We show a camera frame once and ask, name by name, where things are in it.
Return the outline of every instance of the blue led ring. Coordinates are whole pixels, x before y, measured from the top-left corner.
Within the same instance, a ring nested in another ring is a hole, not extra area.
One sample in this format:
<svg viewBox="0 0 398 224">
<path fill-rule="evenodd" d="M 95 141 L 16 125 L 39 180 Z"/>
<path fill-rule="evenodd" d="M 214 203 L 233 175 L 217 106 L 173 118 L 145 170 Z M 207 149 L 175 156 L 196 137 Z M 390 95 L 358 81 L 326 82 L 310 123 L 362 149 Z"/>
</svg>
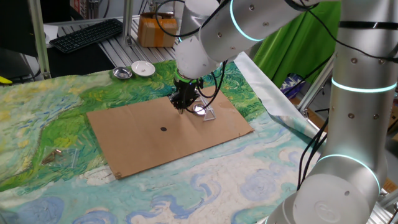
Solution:
<svg viewBox="0 0 398 224">
<path fill-rule="evenodd" d="M 383 93 L 385 91 L 393 90 L 397 87 L 397 84 L 395 83 L 392 86 L 385 87 L 385 88 L 362 89 L 362 88 L 353 88 L 353 87 L 349 87 L 349 86 L 344 86 L 342 84 L 337 83 L 334 79 L 331 79 L 331 82 L 338 88 L 341 88 L 341 89 L 347 90 L 347 91 L 357 92 L 357 93 Z"/>
<path fill-rule="evenodd" d="M 233 7 L 232 7 L 233 3 L 234 3 L 234 0 L 231 0 L 231 3 L 229 4 L 229 11 L 230 11 L 230 14 L 231 14 L 232 22 L 234 23 L 236 29 L 237 29 L 245 38 L 247 38 L 247 39 L 249 39 L 249 40 L 256 41 L 256 42 L 262 41 L 263 39 L 255 39 L 255 38 L 252 38 L 252 37 L 248 36 L 247 34 L 245 34 L 245 33 L 243 32 L 243 30 L 240 28 L 240 26 L 239 26 L 238 23 L 236 22 L 236 19 L 235 19 L 235 16 L 234 16 Z"/>
<path fill-rule="evenodd" d="M 376 182 L 377 182 L 377 186 L 379 187 L 379 193 L 381 192 L 379 179 L 376 177 L 376 175 L 374 174 L 373 170 L 371 170 L 371 169 L 370 169 L 367 165 L 365 165 L 363 162 L 361 162 L 361 161 L 359 161 L 359 160 L 357 160 L 357 159 L 354 159 L 354 158 L 352 158 L 352 157 L 350 157 L 350 156 L 340 155 L 340 154 L 333 154 L 333 155 L 329 155 L 329 156 L 322 157 L 320 160 L 318 160 L 318 162 L 320 162 L 322 159 L 326 159 L 326 158 L 329 158 L 329 157 L 344 157 L 344 158 L 347 158 L 347 159 L 351 159 L 352 161 L 355 161 L 355 162 L 361 164 L 363 167 L 367 168 L 367 170 L 370 171 L 370 173 L 373 175 L 374 179 L 375 179 Z"/>
</svg>

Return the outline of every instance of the metal bowl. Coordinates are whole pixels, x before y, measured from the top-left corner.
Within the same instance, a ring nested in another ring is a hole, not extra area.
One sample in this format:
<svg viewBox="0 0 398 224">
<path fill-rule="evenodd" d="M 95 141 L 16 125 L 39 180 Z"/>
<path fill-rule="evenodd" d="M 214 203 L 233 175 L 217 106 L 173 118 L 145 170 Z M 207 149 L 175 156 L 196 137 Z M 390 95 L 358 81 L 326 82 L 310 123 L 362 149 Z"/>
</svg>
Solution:
<svg viewBox="0 0 398 224">
<path fill-rule="evenodd" d="M 128 79 L 132 77 L 132 72 L 124 67 L 118 67 L 113 70 L 113 75 L 118 79 Z"/>
</svg>

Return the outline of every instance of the orange box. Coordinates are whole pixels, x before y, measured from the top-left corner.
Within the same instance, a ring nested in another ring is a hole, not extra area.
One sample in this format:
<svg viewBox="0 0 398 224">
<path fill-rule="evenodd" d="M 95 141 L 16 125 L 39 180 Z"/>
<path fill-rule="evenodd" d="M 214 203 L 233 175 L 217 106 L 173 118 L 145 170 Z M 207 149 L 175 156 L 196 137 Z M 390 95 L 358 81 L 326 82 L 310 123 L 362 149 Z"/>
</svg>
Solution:
<svg viewBox="0 0 398 224">
<path fill-rule="evenodd" d="M 164 30 L 176 34 L 178 25 L 173 15 L 158 13 L 159 22 Z M 138 41 L 143 47 L 173 47 L 175 38 L 165 34 L 154 19 L 154 12 L 142 13 L 139 18 Z"/>
</svg>

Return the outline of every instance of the white bowl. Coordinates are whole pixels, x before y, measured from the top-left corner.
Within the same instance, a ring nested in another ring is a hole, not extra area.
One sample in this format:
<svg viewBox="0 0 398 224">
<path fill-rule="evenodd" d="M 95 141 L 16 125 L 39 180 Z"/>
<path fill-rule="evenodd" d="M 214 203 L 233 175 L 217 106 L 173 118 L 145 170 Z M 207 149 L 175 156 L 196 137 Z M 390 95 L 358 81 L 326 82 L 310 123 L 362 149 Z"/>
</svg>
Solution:
<svg viewBox="0 0 398 224">
<path fill-rule="evenodd" d="M 153 64 L 145 61 L 137 61 L 131 65 L 131 70 L 141 77 L 148 77 L 155 73 Z"/>
</svg>

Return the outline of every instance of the cardboard sheet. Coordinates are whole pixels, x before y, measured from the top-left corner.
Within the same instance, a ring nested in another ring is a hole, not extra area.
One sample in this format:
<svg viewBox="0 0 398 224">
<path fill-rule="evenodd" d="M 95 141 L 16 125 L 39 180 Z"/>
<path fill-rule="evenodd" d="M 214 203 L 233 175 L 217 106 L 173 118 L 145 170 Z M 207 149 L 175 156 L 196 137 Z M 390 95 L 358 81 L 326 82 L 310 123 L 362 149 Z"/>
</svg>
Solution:
<svg viewBox="0 0 398 224">
<path fill-rule="evenodd" d="M 186 111 L 178 114 L 167 97 L 87 116 L 112 173 L 120 179 L 254 131 L 221 92 L 212 106 L 217 118 L 211 121 Z"/>
</svg>

